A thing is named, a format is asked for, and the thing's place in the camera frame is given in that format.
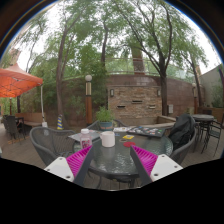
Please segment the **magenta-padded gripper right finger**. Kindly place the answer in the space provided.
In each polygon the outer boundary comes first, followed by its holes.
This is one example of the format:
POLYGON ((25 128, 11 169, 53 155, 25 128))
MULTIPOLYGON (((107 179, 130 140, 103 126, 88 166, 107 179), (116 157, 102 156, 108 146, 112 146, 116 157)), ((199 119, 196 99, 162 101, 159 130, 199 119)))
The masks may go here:
POLYGON ((167 155, 161 154, 157 156, 135 145, 130 147, 130 155, 143 186, 182 169, 179 164, 167 155))

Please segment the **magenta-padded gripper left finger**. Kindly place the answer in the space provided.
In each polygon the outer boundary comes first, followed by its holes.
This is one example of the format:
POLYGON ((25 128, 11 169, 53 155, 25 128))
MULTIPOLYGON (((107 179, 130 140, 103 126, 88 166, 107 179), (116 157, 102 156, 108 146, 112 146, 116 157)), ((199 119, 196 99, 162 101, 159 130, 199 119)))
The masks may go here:
POLYGON ((92 158, 93 146, 88 146, 68 158, 58 157, 45 171, 82 186, 92 158))

